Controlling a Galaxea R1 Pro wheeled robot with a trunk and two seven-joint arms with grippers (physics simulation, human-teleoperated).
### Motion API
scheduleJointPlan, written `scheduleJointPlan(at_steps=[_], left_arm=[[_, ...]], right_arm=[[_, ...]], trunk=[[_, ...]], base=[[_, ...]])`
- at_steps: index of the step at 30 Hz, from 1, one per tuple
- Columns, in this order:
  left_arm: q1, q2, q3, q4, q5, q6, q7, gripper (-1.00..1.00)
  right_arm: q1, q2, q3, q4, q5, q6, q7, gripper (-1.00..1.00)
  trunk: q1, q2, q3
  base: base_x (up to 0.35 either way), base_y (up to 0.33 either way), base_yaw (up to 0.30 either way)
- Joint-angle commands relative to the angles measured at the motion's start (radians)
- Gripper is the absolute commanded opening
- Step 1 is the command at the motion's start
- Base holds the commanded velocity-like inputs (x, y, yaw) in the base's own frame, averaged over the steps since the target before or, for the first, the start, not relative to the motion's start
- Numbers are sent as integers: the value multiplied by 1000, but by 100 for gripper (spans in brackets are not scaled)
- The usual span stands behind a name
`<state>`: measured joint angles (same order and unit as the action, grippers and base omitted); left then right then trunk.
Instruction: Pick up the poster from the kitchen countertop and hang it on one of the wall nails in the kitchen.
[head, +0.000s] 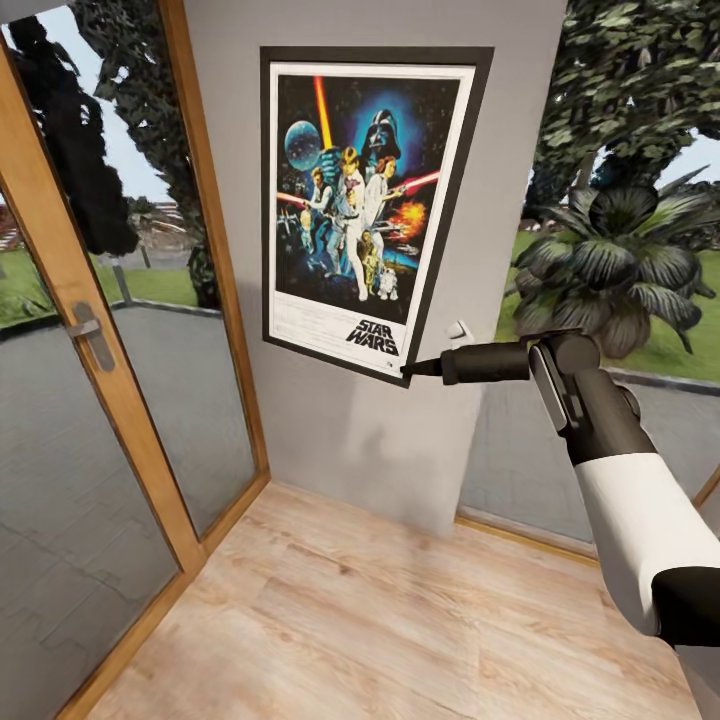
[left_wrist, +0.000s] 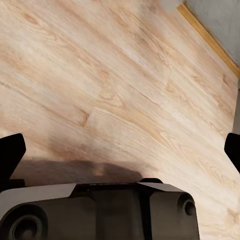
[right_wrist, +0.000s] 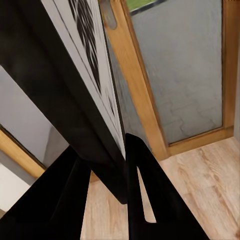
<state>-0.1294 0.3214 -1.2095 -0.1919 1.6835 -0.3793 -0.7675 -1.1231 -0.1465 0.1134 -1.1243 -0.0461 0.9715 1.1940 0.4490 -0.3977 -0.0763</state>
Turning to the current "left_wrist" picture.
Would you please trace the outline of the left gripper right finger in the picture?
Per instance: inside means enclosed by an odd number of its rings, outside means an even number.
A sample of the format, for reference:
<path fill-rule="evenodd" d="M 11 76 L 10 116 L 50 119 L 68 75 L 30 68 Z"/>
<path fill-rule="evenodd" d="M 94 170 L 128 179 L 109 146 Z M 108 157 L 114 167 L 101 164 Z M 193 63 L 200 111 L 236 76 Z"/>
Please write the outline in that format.
<path fill-rule="evenodd" d="M 240 173 L 240 135 L 233 134 L 233 129 L 228 133 L 224 151 Z"/>

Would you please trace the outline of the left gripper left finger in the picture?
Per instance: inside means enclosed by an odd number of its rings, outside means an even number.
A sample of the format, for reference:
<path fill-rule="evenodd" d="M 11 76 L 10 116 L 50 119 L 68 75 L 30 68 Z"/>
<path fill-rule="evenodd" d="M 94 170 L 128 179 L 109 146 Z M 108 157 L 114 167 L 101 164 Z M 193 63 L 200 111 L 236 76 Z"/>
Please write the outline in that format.
<path fill-rule="evenodd" d="M 0 138 L 0 193 L 26 153 L 23 134 Z"/>

